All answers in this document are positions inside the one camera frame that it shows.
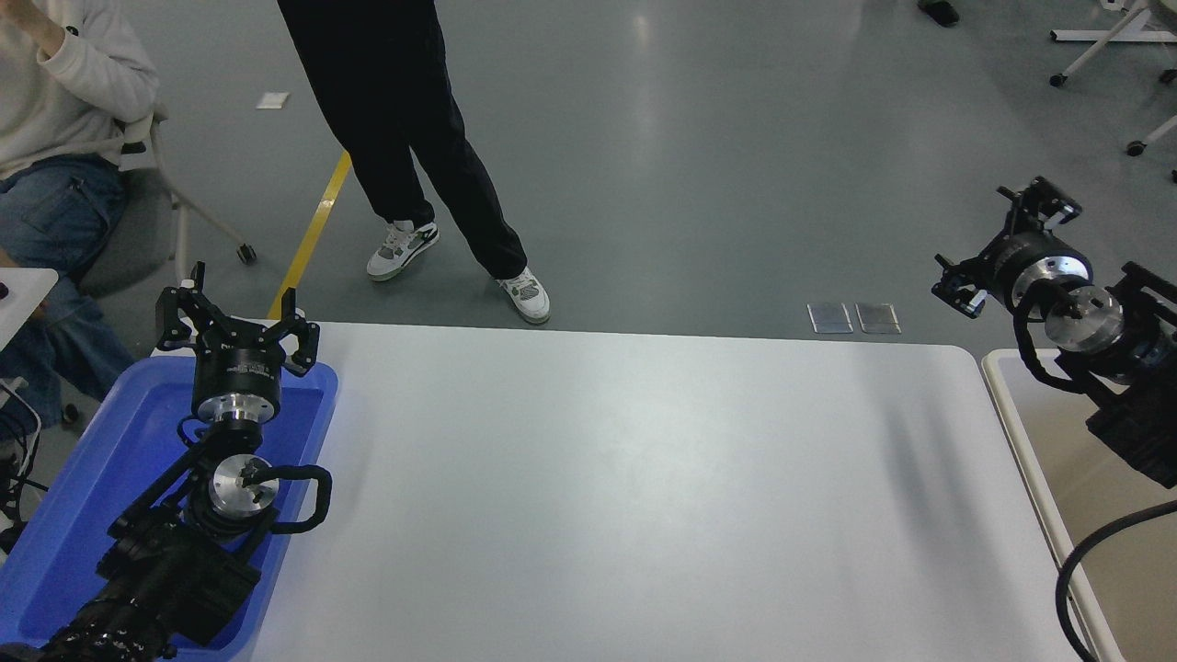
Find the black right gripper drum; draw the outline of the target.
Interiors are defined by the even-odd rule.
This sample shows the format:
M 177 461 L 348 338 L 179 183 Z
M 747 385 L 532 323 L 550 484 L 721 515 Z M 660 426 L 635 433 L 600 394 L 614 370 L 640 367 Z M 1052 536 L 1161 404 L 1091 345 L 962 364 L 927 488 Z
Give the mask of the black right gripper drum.
M 1035 282 L 1072 293 L 1072 247 L 1048 232 L 1022 232 L 997 240 L 980 256 L 978 286 L 1015 309 Z

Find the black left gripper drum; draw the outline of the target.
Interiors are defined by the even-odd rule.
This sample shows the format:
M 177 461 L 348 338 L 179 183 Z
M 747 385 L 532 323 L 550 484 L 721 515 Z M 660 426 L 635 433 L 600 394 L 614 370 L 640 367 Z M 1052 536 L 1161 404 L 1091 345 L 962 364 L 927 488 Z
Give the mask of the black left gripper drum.
M 257 332 L 245 331 L 233 336 L 218 326 L 198 332 L 194 404 L 228 393 L 259 395 L 271 404 L 280 402 L 281 344 L 259 344 L 257 337 Z

